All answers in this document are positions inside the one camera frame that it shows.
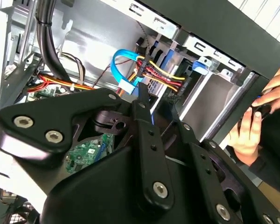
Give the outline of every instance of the metal frame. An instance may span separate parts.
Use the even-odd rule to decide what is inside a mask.
[[[227,0],[141,2],[267,79],[280,68],[280,43]]]

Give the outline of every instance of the red wire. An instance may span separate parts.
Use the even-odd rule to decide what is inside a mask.
[[[168,81],[167,79],[163,78],[162,76],[160,76],[155,70],[153,70],[152,68],[146,67],[146,69],[148,71],[150,71],[152,73],[153,76],[156,76],[157,78],[159,78],[160,80],[164,81],[165,83],[168,84],[172,84],[172,85],[177,85],[177,86],[182,86],[181,83],[177,83],[177,82],[173,82],[173,81]]]

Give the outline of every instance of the motherboard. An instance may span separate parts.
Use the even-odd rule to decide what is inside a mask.
[[[112,153],[113,135],[103,134],[96,140],[84,142],[71,149],[66,156],[66,170],[74,174]]]

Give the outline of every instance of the person's hand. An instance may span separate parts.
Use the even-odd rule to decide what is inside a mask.
[[[252,106],[260,106],[265,103],[271,102],[273,113],[275,110],[280,109],[280,69],[274,76],[274,78],[269,82],[269,84],[264,88],[263,92],[270,90],[268,93],[265,93],[262,97],[256,99]]]
[[[252,108],[249,108],[242,120],[238,132],[238,123],[229,132],[230,140],[228,145],[233,147],[239,160],[251,166],[258,157],[258,144],[261,132],[261,113],[256,112],[252,118]]]

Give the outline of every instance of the mounting hole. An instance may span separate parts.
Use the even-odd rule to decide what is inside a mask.
[[[114,96],[113,94],[109,94],[108,95],[111,99],[116,99],[116,96]]]
[[[208,175],[211,175],[211,170],[210,169],[206,169],[205,171]]]
[[[155,145],[151,145],[150,148],[154,151],[157,151],[157,146],[155,146]]]
[[[145,108],[145,105],[143,103],[138,103],[140,107]]]
[[[126,124],[124,122],[119,122],[115,127],[117,130],[121,130],[126,127]]]

